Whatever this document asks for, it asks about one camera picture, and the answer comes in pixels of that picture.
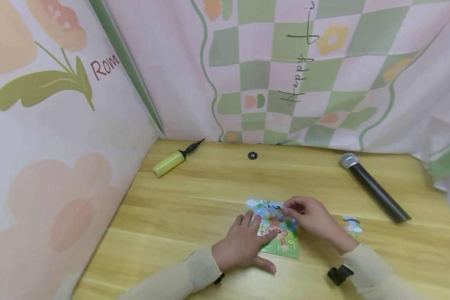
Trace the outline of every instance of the hand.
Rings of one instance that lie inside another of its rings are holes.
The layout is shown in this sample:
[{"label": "hand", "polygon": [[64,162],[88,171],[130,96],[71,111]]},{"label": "hand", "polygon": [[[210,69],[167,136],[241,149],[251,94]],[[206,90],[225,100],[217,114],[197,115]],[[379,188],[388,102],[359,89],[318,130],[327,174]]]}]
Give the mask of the hand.
[{"label": "hand", "polygon": [[274,230],[262,237],[257,236],[262,218],[249,210],[238,215],[235,223],[228,231],[226,237],[212,246],[212,254],[220,271],[225,272],[232,268],[256,266],[267,272],[275,274],[275,265],[262,257],[257,256],[260,247],[270,243],[278,234]]},{"label": "hand", "polygon": [[284,203],[284,215],[296,220],[309,233],[329,241],[340,254],[350,252],[358,246],[322,202],[310,197],[294,196]]}]

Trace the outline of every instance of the microphone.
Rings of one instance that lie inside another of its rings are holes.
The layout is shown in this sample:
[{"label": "microphone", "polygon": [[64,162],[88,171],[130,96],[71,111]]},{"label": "microphone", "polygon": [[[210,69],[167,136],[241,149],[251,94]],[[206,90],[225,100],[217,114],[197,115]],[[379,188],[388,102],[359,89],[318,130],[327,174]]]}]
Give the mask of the microphone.
[{"label": "microphone", "polygon": [[357,156],[352,153],[346,153],[340,157],[340,164],[350,170],[350,173],[360,182],[361,186],[370,193],[377,204],[392,219],[395,224],[403,223],[411,219],[411,217],[395,202],[384,189],[377,183],[375,179],[365,170],[358,162]]}]

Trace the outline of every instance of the green checkered pattern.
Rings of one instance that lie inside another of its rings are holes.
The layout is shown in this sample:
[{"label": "green checkered pattern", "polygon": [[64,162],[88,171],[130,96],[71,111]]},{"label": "green checkered pattern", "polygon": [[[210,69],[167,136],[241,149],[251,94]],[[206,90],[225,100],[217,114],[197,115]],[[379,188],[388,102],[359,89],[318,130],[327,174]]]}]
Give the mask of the green checkered pattern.
[{"label": "green checkered pattern", "polygon": [[383,115],[388,103],[374,95],[426,46],[409,24],[450,13],[443,0],[314,2],[237,0],[209,23],[222,140],[343,146],[339,136],[358,137]]}]

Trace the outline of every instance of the black pump nozzle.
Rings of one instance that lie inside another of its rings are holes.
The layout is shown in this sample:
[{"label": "black pump nozzle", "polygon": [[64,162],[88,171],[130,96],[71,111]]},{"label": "black pump nozzle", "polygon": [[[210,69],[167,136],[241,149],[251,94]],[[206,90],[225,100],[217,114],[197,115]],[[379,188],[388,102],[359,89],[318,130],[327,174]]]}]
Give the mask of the black pump nozzle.
[{"label": "black pump nozzle", "polygon": [[183,157],[184,157],[185,159],[187,159],[187,154],[190,154],[190,153],[192,153],[193,151],[195,151],[195,150],[198,148],[198,146],[199,146],[203,141],[205,141],[205,139],[203,139],[202,141],[194,142],[193,144],[191,144],[190,146],[188,146],[184,151],[181,151],[181,150],[179,150],[179,151],[180,151],[180,153],[183,155]]}]

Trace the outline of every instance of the yellow balloon pump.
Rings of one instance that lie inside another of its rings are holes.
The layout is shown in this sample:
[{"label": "yellow balloon pump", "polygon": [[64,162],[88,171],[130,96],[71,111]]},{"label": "yellow balloon pump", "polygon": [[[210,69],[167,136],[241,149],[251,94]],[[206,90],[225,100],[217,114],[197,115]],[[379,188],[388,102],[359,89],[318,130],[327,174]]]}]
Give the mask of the yellow balloon pump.
[{"label": "yellow balloon pump", "polygon": [[177,165],[181,164],[184,160],[187,159],[187,155],[192,153],[197,147],[203,142],[202,141],[194,142],[190,146],[188,146],[184,151],[178,150],[168,158],[165,158],[161,162],[159,162],[155,167],[153,167],[153,171],[157,174],[158,177],[162,177],[165,173],[177,167]]}]

